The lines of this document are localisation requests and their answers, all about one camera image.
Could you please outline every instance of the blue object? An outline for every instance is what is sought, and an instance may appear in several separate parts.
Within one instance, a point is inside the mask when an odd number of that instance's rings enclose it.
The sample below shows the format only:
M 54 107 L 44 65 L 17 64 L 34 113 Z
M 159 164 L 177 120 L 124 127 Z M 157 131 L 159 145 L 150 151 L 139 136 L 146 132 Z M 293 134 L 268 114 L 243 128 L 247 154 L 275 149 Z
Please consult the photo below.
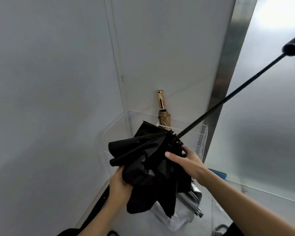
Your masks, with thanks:
M 223 173 L 223 172 L 220 172 L 220 171 L 217 171 L 217 170 L 212 170 L 209 168 L 210 171 L 212 171 L 213 173 L 217 174 L 219 177 L 221 177 L 223 180 L 226 179 L 226 176 L 227 174 Z

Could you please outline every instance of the umbrella shaft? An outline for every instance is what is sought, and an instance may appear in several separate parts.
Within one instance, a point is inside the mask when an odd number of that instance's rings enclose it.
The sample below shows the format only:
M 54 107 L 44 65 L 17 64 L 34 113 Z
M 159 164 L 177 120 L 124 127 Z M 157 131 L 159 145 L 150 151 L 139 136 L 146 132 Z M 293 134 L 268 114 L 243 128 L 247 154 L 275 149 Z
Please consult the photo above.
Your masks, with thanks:
M 267 71 L 269 68 L 271 68 L 272 66 L 274 66 L 277 62 L 279 62 L 285 56 L 286 56 L 286 54 L 280 55 L 278 58 L 276 58 L 270 64 L 268 64 L 263 70 L 261 70 L 260 72 L 258 72 L 256 75 L 252 76 L 246 82 L 244 82 L 241 86 L 239 86 L 237 89 L 235 89 L 232 93 L 230 93 L 229 95 L 227 95 L 222 101 L 220 101 L 218 104 L 216 104 L 214 107 L 212 107 L 209 111 L 207 111 L 205 114 L 203 114 L 200 118 L 198 118 L 197 120 L 195 120 L 192 124 L 190 124 L 184 130 L 182 130 L 182 132 L 180 132 L 177 135 L 177 138 L 180 139 L 182 136 L 184 136 L 187 132 L 189 132 L 191 129 L 193 129 L 195 126 L 197 126 L 199 123 L 201 123 L 205 118 L 207 118 L 209 115 L 211 115 L 215 110 L 217 110 L 224 103 L 226 103 L 228 100 L 230 100 L 232 97 L 234 97 L 240 91 L 242 91 L 245 87 L 247 87 L 249 84 L 251 84 L 260 75 L 262 75 L 265 71 Z

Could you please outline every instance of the person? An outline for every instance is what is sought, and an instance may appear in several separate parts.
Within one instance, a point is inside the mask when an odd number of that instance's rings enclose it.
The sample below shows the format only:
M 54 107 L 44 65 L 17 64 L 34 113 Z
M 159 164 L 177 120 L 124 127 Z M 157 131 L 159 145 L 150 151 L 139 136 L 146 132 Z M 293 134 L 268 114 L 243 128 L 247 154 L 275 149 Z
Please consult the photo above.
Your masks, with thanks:
M 194 152 L 185 146 L 183 148 L 187 154 L 186 158 L 179 157 L 170 152 L 166 152 L 165 156 L 181 165 L 191 177 L 195 178 L 199 184 L 209 190 L 232 219 L 235 226 L 241 231 L 240 234 L 242 233 L 245 236 L 295 236 L 294 226 L 259 205 L 242 192 L 232 188 L 226 181 L 210 171 Z M 110 179 L 110 192 L 106 206 L 103 207 L 82 232 L 76 235 L 106 236 L 114 216 L 127 204 L 131 195 L 132 186 L 122 180 L 123 168 L 119 167 Z

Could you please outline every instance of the umbrella handle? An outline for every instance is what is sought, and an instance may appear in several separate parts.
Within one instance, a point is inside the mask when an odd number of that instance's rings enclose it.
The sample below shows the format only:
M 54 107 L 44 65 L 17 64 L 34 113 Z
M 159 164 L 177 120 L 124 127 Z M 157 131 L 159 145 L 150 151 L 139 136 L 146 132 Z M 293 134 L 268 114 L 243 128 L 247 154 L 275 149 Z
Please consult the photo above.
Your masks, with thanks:
M 260 72 L 258 72 L 256 75 L 252 76 L 250 79 L 248 79 L 246 82 L 244 82 L 241 86 L 239 86 L 237 89 L 235 89 L 232 93 L 227 95 L 222 101 L 220 101 L 218 104 L 216 104 L 214 107 L 212 107 L 210 110 L 208 110 L 205 114 L 203 114 L 201 117 L 199 117 L 197 120 L 195 120 L 192 124 L 190 124 L 188 127 L 186 127 L 184 130 L 182 130 L 178 135 L 177 138 L 180 139 L 182 136 L 184 136 L 187 132 L 189 132 L 191 129 L 193 129 L 195 126 L 197 126 L 199 123 L 201 123 L 205 118 L 207 118 L 209 115 L 211 115 L 214 111 L 216 111 L 219 107 L 221 107 L 224 103 L 226 103 L 228 100 L 230 100 L 232 97 L 234 97 L 236 94 L 238 94 L 240 91 L 242 91 L 245 87 L 247 87 L 249 84 L 251 84 L 254 80 L 256 80 L 260 75 L 262 75 L 265 71 L 270 69 L 272 66 L 274 66 L 277 62 L 279 62 L 281 59 L 283 59 L 285 56 L 295 56 L 295 38 L 293 38 L 291 41 L 289 41 L 286 45 L 282 48 L 283 54 L 281 54 L 278 58 L 273 60 L 270 64 L 268 64 L 264 69 L 262 69 Z

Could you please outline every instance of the gold umbrella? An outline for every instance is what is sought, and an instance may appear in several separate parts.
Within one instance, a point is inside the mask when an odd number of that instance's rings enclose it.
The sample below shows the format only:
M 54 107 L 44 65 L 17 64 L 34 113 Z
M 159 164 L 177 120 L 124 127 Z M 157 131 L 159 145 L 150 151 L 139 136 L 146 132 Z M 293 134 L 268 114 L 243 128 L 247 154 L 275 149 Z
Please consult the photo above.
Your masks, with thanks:
M 165 126 L 165 129 L 170 130 L 170 114 L 166 110 L 165 107 L 165 101 L 164 101 L 164 96 L 163 96 L 163 90 L 160 89 L 157 91 L 158 93 L 158 106 L 159 106 L 159 112 L 158 112 L 158 120 L 159 124 L 162 126 Z

